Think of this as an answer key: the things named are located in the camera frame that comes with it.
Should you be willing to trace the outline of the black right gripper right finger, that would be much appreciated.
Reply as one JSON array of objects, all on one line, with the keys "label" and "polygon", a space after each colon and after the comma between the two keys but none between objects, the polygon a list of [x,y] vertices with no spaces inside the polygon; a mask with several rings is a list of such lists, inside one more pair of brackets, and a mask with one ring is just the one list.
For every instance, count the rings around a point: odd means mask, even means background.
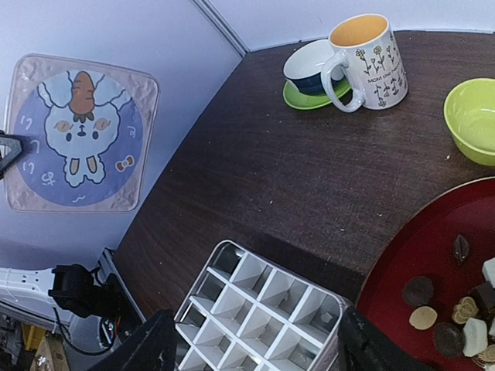
[{"label": "black right gripper right finger", "polygon": [[395,345],[355,308],[347,308],[338,327],[339,370],[439,370]]}]

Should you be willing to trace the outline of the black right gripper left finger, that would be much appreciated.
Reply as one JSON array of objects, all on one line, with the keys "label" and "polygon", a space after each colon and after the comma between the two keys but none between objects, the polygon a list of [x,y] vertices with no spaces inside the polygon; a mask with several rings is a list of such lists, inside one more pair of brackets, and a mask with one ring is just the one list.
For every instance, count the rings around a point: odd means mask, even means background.
[{"label": "black right gripper left finger", "polygon": [[172,309],[158,310],[109,356],[90,371],[173,371],[178,333]]}]

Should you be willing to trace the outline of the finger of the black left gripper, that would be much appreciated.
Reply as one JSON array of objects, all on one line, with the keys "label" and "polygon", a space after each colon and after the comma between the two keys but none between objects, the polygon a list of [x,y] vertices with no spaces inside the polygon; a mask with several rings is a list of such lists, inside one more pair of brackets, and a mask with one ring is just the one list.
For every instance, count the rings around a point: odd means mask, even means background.
[{"label": "finger of the black left gripper", "polygon": [[6,134],[1,130],[1,146],[5,148],[6,153],[1,155],[0,171],[1,179],[4,179],[5,173],[14,165],[15,161],[23,152],[22,140],[15,135]]}]

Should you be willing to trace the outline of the tin lid with rabbit picture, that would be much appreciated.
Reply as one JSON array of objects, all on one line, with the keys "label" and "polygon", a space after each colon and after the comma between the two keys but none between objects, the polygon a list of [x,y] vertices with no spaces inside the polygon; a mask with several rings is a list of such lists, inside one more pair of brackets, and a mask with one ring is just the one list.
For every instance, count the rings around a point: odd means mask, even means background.
[{"label": "tin lid with rabbit picture", "polygon": [[126,213],[141,195],[159,102],[152,75],[28,54],[15,65],[5,132],[22,153],[5,173],[17,212]]}]

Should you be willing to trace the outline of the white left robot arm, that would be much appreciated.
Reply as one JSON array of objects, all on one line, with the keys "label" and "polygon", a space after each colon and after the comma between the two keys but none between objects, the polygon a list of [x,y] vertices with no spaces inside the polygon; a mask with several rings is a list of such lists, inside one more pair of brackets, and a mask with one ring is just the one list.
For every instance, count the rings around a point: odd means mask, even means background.
[{"label": "white left robot arm", "polygon": [[[1,146],[7,149],[6,153],[1,155],[1,180],[4,180],[6,172],[20,158],[23,147],[19,137],[4,131],[1,131]],[[49,309],[53,319],[44,317],[43,320],[55,324],[60,314],[60,306],[49,296],[55,276],[51,269],[20,270],[1,263],[1,303],[12,305],[17,311],[24,311],[22,302],[32,301]]]}]

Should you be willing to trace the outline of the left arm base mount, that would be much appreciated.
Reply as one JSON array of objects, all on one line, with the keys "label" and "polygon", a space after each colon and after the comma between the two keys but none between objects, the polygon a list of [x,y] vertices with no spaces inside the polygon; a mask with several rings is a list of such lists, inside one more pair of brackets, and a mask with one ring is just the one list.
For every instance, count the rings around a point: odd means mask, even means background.
[{"label": "left arm base mount", "polygon": [[64,345],[82,356],[102,357],[129,339],[145,322],[113,261],[104,249],[96,266],[57,265],[48,296]]}]

